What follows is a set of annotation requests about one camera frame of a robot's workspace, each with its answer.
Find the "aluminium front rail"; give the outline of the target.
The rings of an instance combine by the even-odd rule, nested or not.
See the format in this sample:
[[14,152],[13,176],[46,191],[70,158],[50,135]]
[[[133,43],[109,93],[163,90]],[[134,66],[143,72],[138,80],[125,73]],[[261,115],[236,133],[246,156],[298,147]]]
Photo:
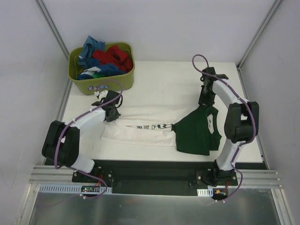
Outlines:
[[[242,188],[282,189],[284,187],[279,174],[274,170],[241,170]],[[36,165],[29,183],[70,184],[74,171],[66,167],[55,169],[52,165]]]

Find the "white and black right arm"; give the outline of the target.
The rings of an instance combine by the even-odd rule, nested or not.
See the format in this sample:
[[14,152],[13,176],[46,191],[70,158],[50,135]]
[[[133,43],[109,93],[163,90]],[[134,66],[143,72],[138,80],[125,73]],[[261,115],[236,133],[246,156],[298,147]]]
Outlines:
[[212,182],[222,185],[228,179],[226,171],[233,170],[242,147],[258,134],[259,105],[239,96],[228,83],[228,77],[216,74],[214,67],[207,67],[201,73],[203,85],[198,104],[212,106],[215,96],[218,96],[227,108],[224,123],[226,141],[216,159],[217,169],[211,173]]

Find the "olive green plastic bin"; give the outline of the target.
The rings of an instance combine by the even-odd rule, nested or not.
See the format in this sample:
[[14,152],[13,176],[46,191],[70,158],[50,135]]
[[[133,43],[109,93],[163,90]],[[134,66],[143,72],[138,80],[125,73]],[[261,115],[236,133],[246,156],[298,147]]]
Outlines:
[[128,90],[133,86],[135,67],[123,75],[77,80],[77,77],[84,71],[84,68],[78,64],[78,56],[82,50],[82,47],[78,47],[72,50],[68,57],[68,78],[82,94],[91,95],[96,89],[118,91],[123,88]]

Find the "white green-sleeved Charlie Brown shirt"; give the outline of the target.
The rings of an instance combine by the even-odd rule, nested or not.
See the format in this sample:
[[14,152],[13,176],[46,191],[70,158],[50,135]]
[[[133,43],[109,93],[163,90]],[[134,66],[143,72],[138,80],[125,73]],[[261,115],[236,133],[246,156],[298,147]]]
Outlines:
[[213,106],[153,105],[124,107],[106,124],[101,139],[119,144],[175,147],[177,151],[208,156],[220,146],[218,110]]

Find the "aluminium frame post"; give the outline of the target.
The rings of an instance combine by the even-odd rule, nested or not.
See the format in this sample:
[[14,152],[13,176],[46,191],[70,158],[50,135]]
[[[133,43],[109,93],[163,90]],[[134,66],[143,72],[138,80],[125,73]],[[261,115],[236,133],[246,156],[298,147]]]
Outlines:
[[241,68],[243,67],[243,65],[245,64],[246,60],[250,56],[250,54],[253,51],[255,45],[257,44],[260,37],[262,36],[264,31],[266,30],[267,26],[271,22],[273,16],[277,12],[277,10],[280,7],[280,5],[282,4],[282,2],[283,2],[283,0],[273,1],[270,9],[268,10],[267,14],[265,15],[264,19],[262,20],[261,24],[259,25],[256,33],[254,34],[253,38],[251,39],[249,45],[247,46],[247,48],[246,48],[244,54],[242,55],[239,63],[237,64],[236,68],[237,68],[238,71],[240,71]]
[[49,13],[49,10],[43,0],[35,0],[35,3],[37,4],[37,7],[39,8],[41,14],[43,15],[48,27],[50,28],[57,44],[59,45],[62,53],[64,54],[65,58],[68,59],[69,51],[60,35],[59,30],[57,29],[54,20],[52,19],[52,16]]

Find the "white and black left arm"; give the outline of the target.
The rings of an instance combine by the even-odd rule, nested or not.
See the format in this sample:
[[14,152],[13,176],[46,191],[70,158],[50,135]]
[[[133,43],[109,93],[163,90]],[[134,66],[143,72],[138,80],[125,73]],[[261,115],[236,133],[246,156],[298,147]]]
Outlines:
[[95,95],[97,101],[86,112],[69,122],[53,121],[42,147],[42,155],[57,168],[65,166],[82,171],[88,182],[98,179],[98,165],[80,153],[80,137],[96,125],[117,120],[120,117],[118,108],[123,103],[122,94],[113,90],[97,91]]

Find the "bright green cloth in bin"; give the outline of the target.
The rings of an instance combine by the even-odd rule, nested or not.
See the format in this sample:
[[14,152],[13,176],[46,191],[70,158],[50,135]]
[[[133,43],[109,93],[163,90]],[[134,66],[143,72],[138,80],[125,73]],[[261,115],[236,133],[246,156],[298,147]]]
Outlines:
[[92,77],[93,77],[94,79],[97,79],[97,78],[105,77],[105,75],[103,75],[103,74],[98,74],[98,73],[94,73],[94,74],[92,75]]

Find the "red t-shirt in bin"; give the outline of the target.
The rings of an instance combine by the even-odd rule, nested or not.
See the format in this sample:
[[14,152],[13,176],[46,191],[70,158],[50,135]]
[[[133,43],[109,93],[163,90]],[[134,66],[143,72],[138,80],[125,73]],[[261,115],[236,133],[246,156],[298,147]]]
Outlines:
[[113,45],[108,50],[96,50],[92,58],[97,59],[100,65],[114,65],[119,70],[128,73],[133,69],[133,60],[131,56],[122,51],[117,45]]

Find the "right aluminium frame post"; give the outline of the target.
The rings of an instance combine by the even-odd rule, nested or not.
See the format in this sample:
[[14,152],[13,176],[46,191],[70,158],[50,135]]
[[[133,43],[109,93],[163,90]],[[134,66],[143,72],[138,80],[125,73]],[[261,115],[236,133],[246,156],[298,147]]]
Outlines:
[[264,19],[262,20],[261,24],[259,25],[256,33],[254,34],[253,38],[251,39],[249,45],[247,46],[247,48],[246,48],[244,54],[242,55],[239,63],[237,64],[236,68],[237,68],[238,71],[240,71],[241,68],[243,67],[243,65],[245,64],[246,60],[250,56],[250,54],[253,51],[255,45],[257,44],[260,37],[262,36],[264,31],[266,30],[267,26],[271,22],[273,16],[277,12],[277,10],[280,7],[280,5],[282,4],[282,2],[283,2],[283,0],[273,1],[270,9],[268,10],[267,14],[265,15]]

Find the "blue t-shirt in bin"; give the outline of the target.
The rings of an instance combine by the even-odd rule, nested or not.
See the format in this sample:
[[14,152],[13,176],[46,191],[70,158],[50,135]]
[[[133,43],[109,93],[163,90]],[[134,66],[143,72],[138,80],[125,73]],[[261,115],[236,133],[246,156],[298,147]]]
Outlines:
[[103,74],[105,77],[125,74],[114,65],[101,66],[97,59],[92,58],[92,54],[96,50],[105,51],[105,42],[97,41],[88,36],[83,45],[83,50],[78,56],[78,64],[84,68],[84,71],[77,77],[77,80],[91,79],[94,73]]

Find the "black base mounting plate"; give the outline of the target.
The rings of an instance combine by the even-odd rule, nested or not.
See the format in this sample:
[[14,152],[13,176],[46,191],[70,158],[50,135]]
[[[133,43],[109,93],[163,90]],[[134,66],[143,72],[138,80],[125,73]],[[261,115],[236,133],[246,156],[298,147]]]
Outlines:
[[216,162],[98,160],[96,165],[91,177],[74,172],[72,182],[94,184],[99,177],[114,194],[170,196],[195,196],[209,184],[238,185],[237,173],[222,172]]

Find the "left aluminium frame post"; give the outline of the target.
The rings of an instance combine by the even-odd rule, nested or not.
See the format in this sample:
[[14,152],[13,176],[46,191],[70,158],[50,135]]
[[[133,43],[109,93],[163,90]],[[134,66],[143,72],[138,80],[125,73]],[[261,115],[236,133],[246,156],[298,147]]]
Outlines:
[[37,7],[39,8],[41,14],[43,15],[48,27],[50,28],[57,44],[59,45],[62,53],[64,54],[65,58],[68,59],[69,51],[60,35],[59,30],[57,29],[54,20],[52,19],[52,16],[49,13],[49,10],[43,0],[35,0],[35,3],[37,4]]

